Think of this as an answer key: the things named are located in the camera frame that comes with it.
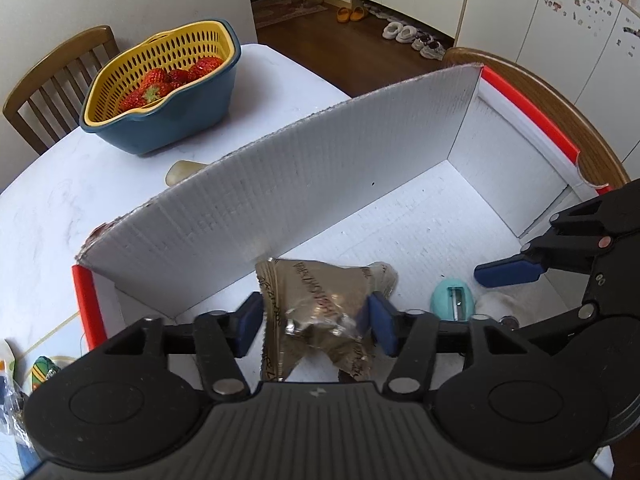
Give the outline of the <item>white wall cabinets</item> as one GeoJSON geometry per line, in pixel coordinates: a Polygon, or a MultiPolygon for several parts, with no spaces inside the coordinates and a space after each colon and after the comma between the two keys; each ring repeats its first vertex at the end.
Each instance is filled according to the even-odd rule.
{"type": "Polygon", "coordinates": [[[526,68],[638,162],[639,13],[620,0],[367,1],[526,68]]]}

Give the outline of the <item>orange slippers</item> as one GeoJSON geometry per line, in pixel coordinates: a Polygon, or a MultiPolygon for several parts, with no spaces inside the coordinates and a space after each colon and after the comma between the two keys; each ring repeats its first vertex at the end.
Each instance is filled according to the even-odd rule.
{"type": "Polygon", "coordinates": [[[368,15],[368,11],[363,6],[355,6],[353,9],[342,6],[336,12],[336,20],[340,24],[347,24],[349,22],[360,22],[368,15]]]}

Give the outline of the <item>white shoes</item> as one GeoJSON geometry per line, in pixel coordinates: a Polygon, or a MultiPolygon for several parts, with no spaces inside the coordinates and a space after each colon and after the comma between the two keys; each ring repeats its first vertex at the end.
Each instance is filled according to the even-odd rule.
{"type": "Polygon", "coordinates": [[[441,61],[446,53],[445,47],[434,36],[401,22],[389,22],[382,31],[382,37],[385,40],[395,40],[398,44],[408,44],[421,58],[427,60],[441,61]]]}

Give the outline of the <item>teal pencil sharpener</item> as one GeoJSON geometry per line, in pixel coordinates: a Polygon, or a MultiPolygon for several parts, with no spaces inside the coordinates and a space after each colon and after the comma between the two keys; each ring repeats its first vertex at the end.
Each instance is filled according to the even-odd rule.
{"type": "Polygon", "coordinates": [[[475,301],[464,281],[446,278],[435,287],[430,308],[443,321],[465,322],[475,314],[475,301]]]}

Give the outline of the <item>brown wooden chair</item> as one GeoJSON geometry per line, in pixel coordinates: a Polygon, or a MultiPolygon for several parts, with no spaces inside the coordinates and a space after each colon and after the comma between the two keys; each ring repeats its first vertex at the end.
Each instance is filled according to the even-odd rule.
{"type": "Polygon", "coordinates": [[[47,54],[16,84],[2,113],[39,155],[80,123],[93,79],[119,54],[110,26],[78,32],[47,54]]]}

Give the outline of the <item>red white cardboard box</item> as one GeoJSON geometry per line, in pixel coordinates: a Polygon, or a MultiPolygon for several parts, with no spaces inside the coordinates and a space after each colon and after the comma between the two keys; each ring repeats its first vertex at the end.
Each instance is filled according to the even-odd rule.
{"type": "Polygon", "coordinates": [[[337,104],[221,157],[97,228],[74,269],[96,348],[140,316],[234,308],[257,261],[389,262],[398,304],[518,250],[624,170],[492,68],[459,65],[337,104]]]}

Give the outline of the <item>silver foil snack packet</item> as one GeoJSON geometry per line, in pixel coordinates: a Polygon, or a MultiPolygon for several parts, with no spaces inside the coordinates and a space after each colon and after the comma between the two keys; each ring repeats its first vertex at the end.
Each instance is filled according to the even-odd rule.
{"type": "Polygon", "coordinates": [[[390,298],[398,282],[390,264],[269,259],[256,263],[255,272],[266,321],[262,380],[283,382],[310,350],[356,382],[370,378],[368,299],[375,292],[390,298]]]}

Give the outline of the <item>yellow blue strainer basket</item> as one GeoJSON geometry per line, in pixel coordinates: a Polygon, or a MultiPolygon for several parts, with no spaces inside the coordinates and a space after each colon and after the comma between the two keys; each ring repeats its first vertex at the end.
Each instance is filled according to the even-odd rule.
{"type": "Polygon", "coordinates": [[[80,126],[133,155],[194,136],[227,115],[240,57],[225,20],[159,32],[99,71],[80,126]]]}

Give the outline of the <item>olive green oval case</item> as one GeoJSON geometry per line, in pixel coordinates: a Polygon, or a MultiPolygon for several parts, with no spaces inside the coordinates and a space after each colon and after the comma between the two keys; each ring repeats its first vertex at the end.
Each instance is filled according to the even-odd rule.
{"type": "Polygon", "coordinates": [[[201,162],[191,162],[190,160],[178,160],[167,171],[165,183],[167,186],[174,186],[187,178],[190,178],[206,167],[201,162]]]}

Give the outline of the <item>clear bag with dark card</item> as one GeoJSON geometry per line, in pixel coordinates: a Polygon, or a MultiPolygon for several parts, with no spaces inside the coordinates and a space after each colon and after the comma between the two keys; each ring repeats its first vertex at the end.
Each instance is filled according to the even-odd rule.
{"type": "Polygon", "coordinates": [[[32,448],[25,429],[23,408],[26,396],[14,379],[15,358],[9,344],[1,341],[1,432],[17,444],[32,448]]]}

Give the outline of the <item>strawberries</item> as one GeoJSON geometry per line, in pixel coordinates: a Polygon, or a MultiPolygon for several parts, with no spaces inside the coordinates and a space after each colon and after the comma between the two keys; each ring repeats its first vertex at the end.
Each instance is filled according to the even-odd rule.
{"type": "Polygon", "coordinates": [[[171,91],[213,73],[223,62],[218,56],[203,56],[187,70],[153,68],[144,75],[137,89],[120,100],[119,110],[123,113],[151,105],[168,96],[171,91]]]}

